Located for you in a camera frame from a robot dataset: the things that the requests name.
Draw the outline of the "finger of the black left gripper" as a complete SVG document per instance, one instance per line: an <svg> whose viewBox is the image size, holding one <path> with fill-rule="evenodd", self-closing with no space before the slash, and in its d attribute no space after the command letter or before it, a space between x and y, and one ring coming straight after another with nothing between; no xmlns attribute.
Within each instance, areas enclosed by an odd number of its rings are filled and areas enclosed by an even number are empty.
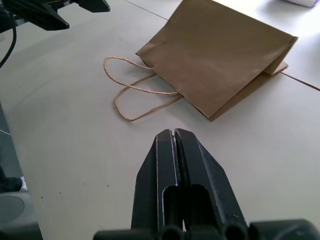
<svg viewBox="0 0 320 240"><path fill-rule="evenodd" d="M4 8L46 31L66 30L70 27L49 4L5 4Z"/></svg>
<svg viewBox="0 0 320 240"><path fill-rule="evenodd" d="M111 11L111 7L106 0L74 0L74 2L92 13L107 13Z"/></svg>

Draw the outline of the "grey robot torso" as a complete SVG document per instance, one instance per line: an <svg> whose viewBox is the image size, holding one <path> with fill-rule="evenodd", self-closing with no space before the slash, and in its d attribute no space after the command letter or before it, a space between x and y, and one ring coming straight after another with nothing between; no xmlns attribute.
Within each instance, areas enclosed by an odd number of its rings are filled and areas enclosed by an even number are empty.
<svg viewBox="0 0 320 240"><path fill-rule="evenodd" d="M0 193L0 240L43 240L28 192Z"/></svg>

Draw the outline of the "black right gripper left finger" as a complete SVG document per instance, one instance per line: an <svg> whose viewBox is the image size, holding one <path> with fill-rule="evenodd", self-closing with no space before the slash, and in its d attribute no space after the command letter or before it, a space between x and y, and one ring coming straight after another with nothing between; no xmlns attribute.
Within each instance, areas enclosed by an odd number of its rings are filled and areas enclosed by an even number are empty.
<svg viewBox="0 0 320 240"><path fill-rule="evenodd" d="M135 182L132 229L159 232L183 227L181 178L176 143L170 129L158 133Z"/></svg>

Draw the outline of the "white box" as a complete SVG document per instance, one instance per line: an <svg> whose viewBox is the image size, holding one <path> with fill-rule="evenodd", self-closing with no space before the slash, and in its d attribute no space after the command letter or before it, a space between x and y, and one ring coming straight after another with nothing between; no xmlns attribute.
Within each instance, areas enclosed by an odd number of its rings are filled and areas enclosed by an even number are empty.
<svg viewBox="0 0 320 240"><path fill-rule="evenodd" d="M303 6L306 8L313 8L319 0L286 0L292 4Z"/></svg>

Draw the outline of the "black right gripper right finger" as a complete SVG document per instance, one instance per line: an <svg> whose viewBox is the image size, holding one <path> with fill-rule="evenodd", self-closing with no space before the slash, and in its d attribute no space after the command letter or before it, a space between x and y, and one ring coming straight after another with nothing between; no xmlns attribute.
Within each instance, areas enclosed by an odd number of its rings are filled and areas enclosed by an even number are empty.
<svg viewBox="0 0 320 240"><path fill-rule="evenodd" d="M177 128L174 136L187 229L223 232L235 226L245 231L248 225L222 166L193 132Z"/></svg>

